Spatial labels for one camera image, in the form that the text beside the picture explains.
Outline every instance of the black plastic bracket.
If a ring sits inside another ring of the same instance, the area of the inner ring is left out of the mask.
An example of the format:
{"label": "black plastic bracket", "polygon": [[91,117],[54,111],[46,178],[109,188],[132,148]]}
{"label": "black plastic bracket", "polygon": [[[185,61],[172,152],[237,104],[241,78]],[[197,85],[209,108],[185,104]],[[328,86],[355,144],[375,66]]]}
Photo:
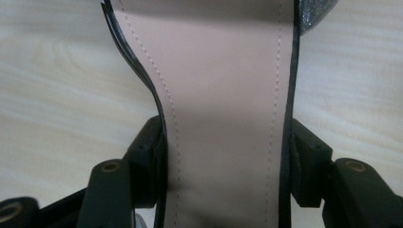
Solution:
{"label": "black plastic bracket", "polygon": [[134,226],[128,161],[110,160],[92,169],[78,228]]}
{"label": "black plastic bracket", "polygon": [[291,192],[301,207],[319,207],[323,174],[332,163],[332,148],[299,121],[293,119]]}
{"label": "black plastic bracket", "polygon": [[4,200],[0,202],[0,227],[32,227],[38,212],[38,202],[35,199]]}
{"label": "black plastic bracket", "polygon": [[403,228],[403,202],[367,163],[335,161],[326,189],[327,228]]}
{"label": "black plastic bracket", "polygon": [[132,196],[136,208],[152,208],[165,189],[165,136],[160,117],[149,119],[133,143],[124,160],[130,164],[133,179]]}

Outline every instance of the wood grain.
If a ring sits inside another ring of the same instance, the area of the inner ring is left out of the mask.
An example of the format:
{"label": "wood grain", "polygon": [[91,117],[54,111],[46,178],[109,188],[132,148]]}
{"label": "wood grain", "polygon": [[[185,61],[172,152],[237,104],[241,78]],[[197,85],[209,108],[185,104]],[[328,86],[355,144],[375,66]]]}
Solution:
{"label": "wood grain", "polygon": [[[114,46],[98,1],[0,9],[0,200],[48,205],[120,158],[157,111]],[[344,0],[301,39],[295,117],[403,195],[403,2]],[[293,204],[294,227],[323,227]]]}

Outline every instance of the shoe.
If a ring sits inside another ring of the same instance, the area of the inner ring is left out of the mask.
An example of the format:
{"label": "shoe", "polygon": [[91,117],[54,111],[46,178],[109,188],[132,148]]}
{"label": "shoe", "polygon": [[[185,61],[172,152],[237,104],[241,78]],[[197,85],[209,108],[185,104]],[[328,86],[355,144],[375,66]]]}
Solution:
{"label": "shoe", "polygon": [[168,145],[155,227],[290,227],[298,3],[102,2]]}

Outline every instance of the black mechanical holder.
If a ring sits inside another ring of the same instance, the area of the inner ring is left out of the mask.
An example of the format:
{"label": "black mechanical holder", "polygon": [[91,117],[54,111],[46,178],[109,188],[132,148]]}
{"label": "black mechanical holder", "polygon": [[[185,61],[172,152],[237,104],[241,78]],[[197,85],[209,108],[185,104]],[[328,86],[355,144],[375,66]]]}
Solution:
{"label": "black mechanical holder", "polygon": [[[367,163],[332,158],[332,148],[293,120],[291,192],[301,207],[325,200],[326,228],[403,228],[403,199]],[[92,169],[87,189],[43,209],[32,198],[0,202],[0,227],[144,228],[135,208],[157,204],[155,227],[163,227],[166,137],[151,118],[121,160]]]}

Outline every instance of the beige insole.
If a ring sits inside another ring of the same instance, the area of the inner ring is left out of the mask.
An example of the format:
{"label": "beige insole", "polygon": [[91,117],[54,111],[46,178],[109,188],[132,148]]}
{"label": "beige insole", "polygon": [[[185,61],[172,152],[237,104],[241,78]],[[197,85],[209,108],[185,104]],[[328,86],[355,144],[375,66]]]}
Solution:
{"label": "beige insole", "polygon": [[164,227],[278,227],[293,1],[112,6],[163,105]]}

